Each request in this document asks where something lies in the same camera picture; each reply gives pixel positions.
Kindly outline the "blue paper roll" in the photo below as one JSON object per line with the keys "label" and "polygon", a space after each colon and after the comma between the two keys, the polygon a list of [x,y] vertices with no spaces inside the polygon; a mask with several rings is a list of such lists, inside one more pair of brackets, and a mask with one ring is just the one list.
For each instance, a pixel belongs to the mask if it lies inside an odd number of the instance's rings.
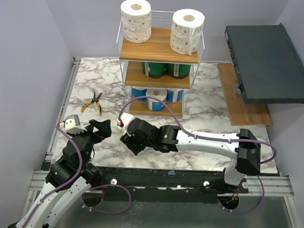
{"label": "blue paper roll", "polygon": [[176,103],[182,99],[183,94],[184,94],[183,89],[168,89],[166,101],[171,103]]}

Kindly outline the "white wire wooden shelf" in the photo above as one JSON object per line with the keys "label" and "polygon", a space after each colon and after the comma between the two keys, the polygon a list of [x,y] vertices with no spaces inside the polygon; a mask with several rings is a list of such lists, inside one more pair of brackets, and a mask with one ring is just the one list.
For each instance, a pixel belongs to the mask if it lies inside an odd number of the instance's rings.
{"label": "white wire wooden shelf", "polygon": [[124,25],[120,23],[117,35],[120,72],[129,101],[133,91],[180,90],[168,106],[181,117],[184,103],[191,93],[203,51],[204,36],[200,35],[198,49],[192,55],[182,55],[170,47],[173,12],[153,10],[151,12],[151,37],[143,43],[132,43],[124,37]]}

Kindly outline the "green roll back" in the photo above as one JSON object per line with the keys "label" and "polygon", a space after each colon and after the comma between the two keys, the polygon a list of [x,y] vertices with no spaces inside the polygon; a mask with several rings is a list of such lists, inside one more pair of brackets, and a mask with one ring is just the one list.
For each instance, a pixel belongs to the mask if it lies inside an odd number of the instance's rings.
{"label": "green roll back", "polygon": [[166,63],[160,62],[142,62],[142,72],[150,78],[157,79],[161,78],[167,70]]}

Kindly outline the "green roll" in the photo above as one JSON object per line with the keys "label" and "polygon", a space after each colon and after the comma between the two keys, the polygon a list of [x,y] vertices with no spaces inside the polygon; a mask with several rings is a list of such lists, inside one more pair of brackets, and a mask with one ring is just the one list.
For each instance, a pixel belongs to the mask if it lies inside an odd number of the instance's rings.
{"label": "green roll", "polygon": [[166,63],[160,62],[142,62],[142,72],[150,78],[157,79],[161,78],[167,70]]}
{"label": "green roll", "polygon": [[166,73],[175,79],[184,79],[189,76],[190,64],[168,63]]}

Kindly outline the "green roll front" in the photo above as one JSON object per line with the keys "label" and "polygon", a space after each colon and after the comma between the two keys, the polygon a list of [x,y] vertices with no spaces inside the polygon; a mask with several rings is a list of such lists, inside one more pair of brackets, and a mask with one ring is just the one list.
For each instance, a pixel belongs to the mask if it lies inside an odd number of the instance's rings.
{"label": "green roll front", "polygon": [[166,73],[175,79],[184,79],[189,76],[190,64],[168,63]]}

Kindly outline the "pink dotted roll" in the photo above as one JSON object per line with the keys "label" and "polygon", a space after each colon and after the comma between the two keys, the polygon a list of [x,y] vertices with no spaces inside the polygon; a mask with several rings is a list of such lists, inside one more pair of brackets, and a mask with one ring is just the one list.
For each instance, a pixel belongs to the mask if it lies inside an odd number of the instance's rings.
{"label": "pink dotted roll", "polygon": [[146,0],[125,0],[121,6],[124,37],[132,43],[143,43],[151,37],[151,5]]}
{"label": "pink dotted roll", "polygon": [[198,50],[205,16],[198,10],[181,9],[172,16],[170,47],[181,55],[191,55]]}

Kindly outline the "pink dotted roll front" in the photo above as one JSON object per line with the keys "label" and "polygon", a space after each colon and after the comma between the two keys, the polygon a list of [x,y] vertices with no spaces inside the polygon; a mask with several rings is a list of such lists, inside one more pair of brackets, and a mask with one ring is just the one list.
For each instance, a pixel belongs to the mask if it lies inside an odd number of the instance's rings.
{"label": "pink dotted roll front", "polygon": [[198,10],[181,9],[172,16],[170,47],[181,55],[191,55],[198,50],[205,16]]}

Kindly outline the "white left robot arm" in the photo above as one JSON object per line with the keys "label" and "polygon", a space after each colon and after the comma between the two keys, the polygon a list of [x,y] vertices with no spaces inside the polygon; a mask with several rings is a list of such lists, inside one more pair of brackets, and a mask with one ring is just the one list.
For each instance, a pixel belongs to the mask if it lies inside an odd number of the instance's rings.
{"label": "white left robot arm", "polygon": [[77,115],[70,115],[56,129],[68,139],[63,155],[51,166],[39,196],[25,216],[8,228],[55,228],[85,191],[101,183],[102,172],[91,163],[91,154],[95,144],[111,137],[111,121],[92,119],[82,126]]}

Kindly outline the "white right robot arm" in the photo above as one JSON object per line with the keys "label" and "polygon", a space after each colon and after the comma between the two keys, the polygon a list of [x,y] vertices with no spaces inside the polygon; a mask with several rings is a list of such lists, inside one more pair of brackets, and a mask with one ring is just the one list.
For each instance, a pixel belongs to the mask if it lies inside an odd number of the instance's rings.
{"label": "white right robot arm", "polygon": [[216,134],[174,125],[156,127],[129,113],[122,114],[119,124],[124,128],[120,140],[135,155],[150,147],[161,153],[196,151],[235,160],[226,167],[224,177],[219,181],[220,189],[227,193],[236,189],[246,176],[256,176],[261,171],[261,145],[245,128],[238,133]]}

